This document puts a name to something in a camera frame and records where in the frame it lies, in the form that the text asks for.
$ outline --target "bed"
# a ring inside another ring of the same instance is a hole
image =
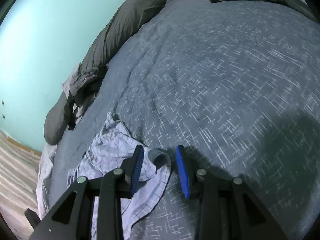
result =
[[[173,162],[165,193],[131,239],[193,239],[175,147],[246,183],[289,239],[320,212],[320,26],[280,4],[168,0],[111,59],[95,101],[57,146],[50,206],[108,112]]]

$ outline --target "mattress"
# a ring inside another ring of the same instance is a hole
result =
[[[132,239],[194,238],[199,206],[181,193],[179,144],[214,175],[243,174],[289,239],[301,239],[320,212],[319,48],[319,25],[283,5],[168,0],[109,62],[96,100],[58,144],[50,205],[110,111],[173,161]]]

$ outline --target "gray blanket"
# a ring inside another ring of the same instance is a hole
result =
[[[132,137],[167,152],[183,144],[199,164],[244,174],[290,239],[320,212],[320,26],[268,2],[168,0],[109,63],[100,92],[58,145],[50,203],[67,188],[107,112]],[[176,168],[132,239],[193,239],[197,202]]]

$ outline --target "wall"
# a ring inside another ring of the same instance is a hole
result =
[[[1,130],[42,150],[44,120],[61,83],[124,1],[15,2],[0,26]]]

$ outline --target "blue rubber pad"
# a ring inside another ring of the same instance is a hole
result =
[[[138,184],[139,184],[139,177],[141,173],[142,163],[143,163],[143,147],[141,147],[137,161],[135,163],[135,166],[133,168],[133,172],[131,175],[131,187],[130,187],[130,193],[133,195],[138,191]]]
[[[180,179],[182,193],[184,194],[185,198],[189,198],[189,196],[190,196],[189,178],[187,175],[186,167],[183,163],[183,158],[181,156],[182,150],[184,151],[184,148],[182,145],[177,146],[176,160],[177,160],[178,173],[179,173],[179,179]]]

